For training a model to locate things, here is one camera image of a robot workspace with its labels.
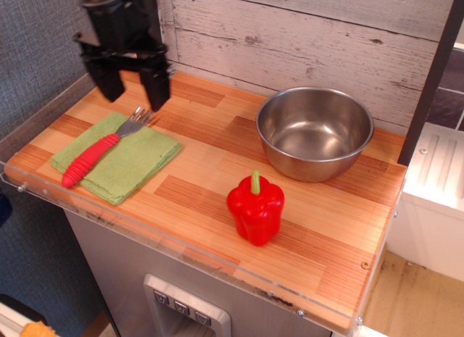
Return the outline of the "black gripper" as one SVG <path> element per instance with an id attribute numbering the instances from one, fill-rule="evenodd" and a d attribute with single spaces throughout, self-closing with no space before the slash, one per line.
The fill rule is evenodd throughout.
<path id="1" fill-rule="evenodd" d="M 148 33 L 144 0 L 80 0 L 80 5 L 92 30 L 76 33 L 74 40 L 90 57 L 83 61 L 96 86 L 109 101 L 117 100 L 125 91 L 120 77 L 124 61 L 119 56 L 136 54 L 150 68 L 140 71 L 140 79 L 152 111 L 158 112 L 170 99 L 173 70 L 166 60 L 166 45 L 157 47 Z"/>

